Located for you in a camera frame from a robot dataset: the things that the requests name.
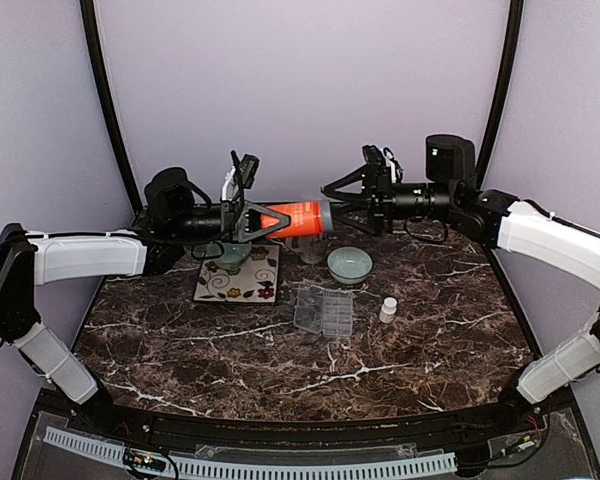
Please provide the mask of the clear plastic pill organizer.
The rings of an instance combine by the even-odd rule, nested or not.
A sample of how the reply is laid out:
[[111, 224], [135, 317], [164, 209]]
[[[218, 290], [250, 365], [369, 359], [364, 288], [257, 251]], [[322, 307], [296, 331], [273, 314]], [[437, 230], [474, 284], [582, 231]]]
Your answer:
[[297, 289], [293, 325], [328, 338], [348, 338], [353, 332], [354, 295], [303, 282]]

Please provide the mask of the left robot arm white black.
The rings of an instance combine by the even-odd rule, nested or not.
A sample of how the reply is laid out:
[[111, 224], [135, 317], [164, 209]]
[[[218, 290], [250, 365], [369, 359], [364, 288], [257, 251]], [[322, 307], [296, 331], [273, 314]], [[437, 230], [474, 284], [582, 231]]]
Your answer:
[[146, 186], [147, 225], [113, 232], [29, 232], [19, 223], [0, 234], [0, 348], [16, 347], [74, 404], [100, 436], [121, 427], [120, 412], [104, 398], [89, 369], [43, 322], [34, 290], [90, 277], [151, 276], [168, 272], [187, 248], [215, 242], [247, 243], [290, 226], [289, 215], [247, 201], [253, 175], [233, 167], [232, 195], [215, 205], [181, 167], [167, 168]]

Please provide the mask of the orange bottle grey cap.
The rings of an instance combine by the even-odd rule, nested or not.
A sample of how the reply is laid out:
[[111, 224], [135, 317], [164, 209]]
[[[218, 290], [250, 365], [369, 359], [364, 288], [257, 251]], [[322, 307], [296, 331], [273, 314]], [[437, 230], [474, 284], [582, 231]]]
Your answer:
[[334, 231], [331, 205], [326, 200], [275, 204], [269, 209], [290, 218], [290, 225], [269, 234], [270, 239], [312, 237]]

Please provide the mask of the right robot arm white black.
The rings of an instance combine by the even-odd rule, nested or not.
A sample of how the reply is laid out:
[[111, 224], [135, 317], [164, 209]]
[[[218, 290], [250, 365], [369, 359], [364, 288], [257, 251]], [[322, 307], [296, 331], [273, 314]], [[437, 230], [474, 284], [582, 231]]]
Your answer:
[[[362, 148], [364, 165], [322, 187], [341, 211], [364, 211], [360, 230], [389, 233], [396, 221], [431, 219], [490, 249], [539, 260], [600, 291], [600, 233], [557, 217], [529, 199], [477, 186], [474, 144], [449, 134], [425, 140], [424, 183], [405, 183], [392, 151]], [[600, 368], [600, 306], [583, 328], [531, 362], [501, 394], [490, 424], [514, 432], [529, 416], [529, 405]]]

